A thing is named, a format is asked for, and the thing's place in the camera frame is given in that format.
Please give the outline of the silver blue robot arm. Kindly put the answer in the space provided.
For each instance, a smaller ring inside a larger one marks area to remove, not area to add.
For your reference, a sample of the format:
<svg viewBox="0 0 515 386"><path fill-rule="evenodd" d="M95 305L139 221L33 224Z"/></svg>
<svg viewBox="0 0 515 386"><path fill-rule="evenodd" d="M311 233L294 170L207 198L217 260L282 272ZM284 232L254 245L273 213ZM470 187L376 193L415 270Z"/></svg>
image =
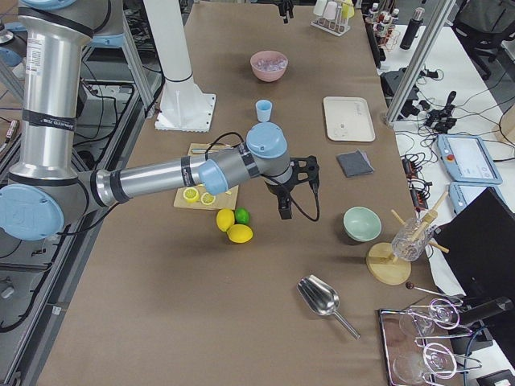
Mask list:
<svg viewBox="0 0 515 386"><path fill-rule="evenodd" d="M293 161L273 123L256 124L232 149L125 170L74 170L82 51L96 37L122 39L122 3L21 1L18 15L27 29L21 145L1 189L1 227L10 236L42 240L140 195L197 185L217 195L259 176L291 181Z"/></svg>

